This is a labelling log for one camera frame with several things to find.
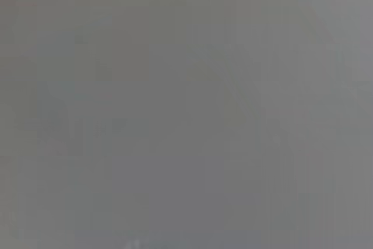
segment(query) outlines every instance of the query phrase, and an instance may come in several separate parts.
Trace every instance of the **blurry background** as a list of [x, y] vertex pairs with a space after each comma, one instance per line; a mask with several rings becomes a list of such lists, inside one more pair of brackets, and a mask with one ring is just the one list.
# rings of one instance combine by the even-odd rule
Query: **blurry background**
[[0, 0], [3, 248], [372, 248], [371, 0]]

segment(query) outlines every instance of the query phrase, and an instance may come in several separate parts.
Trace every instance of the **gray wall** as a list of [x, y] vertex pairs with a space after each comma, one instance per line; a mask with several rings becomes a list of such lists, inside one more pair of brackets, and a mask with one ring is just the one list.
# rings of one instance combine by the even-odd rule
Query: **gray wall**
[[371, 0], [0, 3], [1, 248], [372, 248]]

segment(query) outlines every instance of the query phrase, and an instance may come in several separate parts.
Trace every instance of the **gray surface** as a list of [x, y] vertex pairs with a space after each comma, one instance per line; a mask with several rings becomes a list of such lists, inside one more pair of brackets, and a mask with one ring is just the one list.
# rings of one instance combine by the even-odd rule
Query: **gray surface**
[[1, 248], [372, 248], [372, 0], [0, 2]]

